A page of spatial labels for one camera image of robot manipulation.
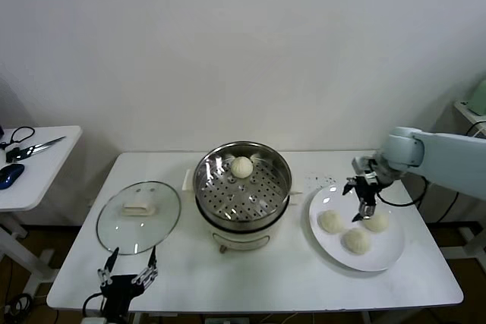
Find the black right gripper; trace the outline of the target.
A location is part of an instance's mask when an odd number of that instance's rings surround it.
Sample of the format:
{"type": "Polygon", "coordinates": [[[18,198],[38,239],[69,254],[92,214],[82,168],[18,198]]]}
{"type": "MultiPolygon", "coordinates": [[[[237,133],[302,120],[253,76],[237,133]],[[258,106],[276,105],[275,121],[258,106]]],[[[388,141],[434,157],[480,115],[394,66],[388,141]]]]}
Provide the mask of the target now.
{"type": "Polygon", "coordinates": [[[359,198],[358,213],[353,217],[352,222],[359,222],[370,219],[376,209],[376,195],[380,192],[380,184],[375,172],[368,172],[347,178],[347,182],[342,189],[342,195],[355,191],[359,198]]]}

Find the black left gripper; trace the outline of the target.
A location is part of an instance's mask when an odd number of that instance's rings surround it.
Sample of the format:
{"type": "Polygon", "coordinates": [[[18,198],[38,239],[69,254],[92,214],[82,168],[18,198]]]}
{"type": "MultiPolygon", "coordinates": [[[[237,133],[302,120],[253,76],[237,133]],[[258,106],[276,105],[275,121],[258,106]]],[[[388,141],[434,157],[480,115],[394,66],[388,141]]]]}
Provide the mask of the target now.
{"type": "Polygon", "coordinates": [[[102,308],[102,315],[106,319],[127,319],[131,301],[142,295],[143,287],[150,287],[158,276],[156,247],[153,247],[147,267],[141,273],[111,277],[118,252],[119,248],[116,247],[106,260],[104,267],[97,270],[100,290],[106,299],[102,308]]]}

